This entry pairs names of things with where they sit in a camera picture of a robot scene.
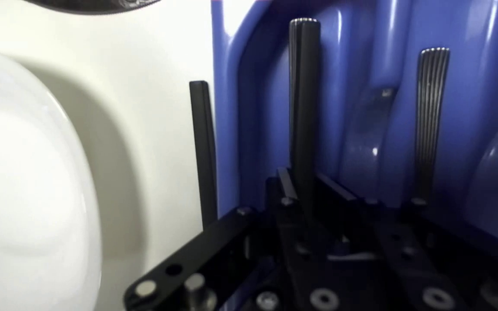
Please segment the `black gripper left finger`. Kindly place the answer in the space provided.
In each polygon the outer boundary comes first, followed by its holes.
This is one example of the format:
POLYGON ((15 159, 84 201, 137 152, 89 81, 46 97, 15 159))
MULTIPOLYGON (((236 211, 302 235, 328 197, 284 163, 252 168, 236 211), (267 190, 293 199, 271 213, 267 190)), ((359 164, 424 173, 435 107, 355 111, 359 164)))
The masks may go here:
POLYGON ((274 213, 274 225, 283 244, 297 254, 314 254, 314 221, 305 211, 290 168, 281 168, 272 178, 274 188, 269 192, 274 213))

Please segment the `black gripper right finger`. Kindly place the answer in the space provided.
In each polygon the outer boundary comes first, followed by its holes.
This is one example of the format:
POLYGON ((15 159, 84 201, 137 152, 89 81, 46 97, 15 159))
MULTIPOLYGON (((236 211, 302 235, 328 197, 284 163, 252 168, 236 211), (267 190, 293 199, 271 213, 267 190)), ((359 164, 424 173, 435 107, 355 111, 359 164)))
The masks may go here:
POLYGON ((319 223, 335 242, 373 242, 371 207, 348 188, 319 175, 316 178, 319 223))

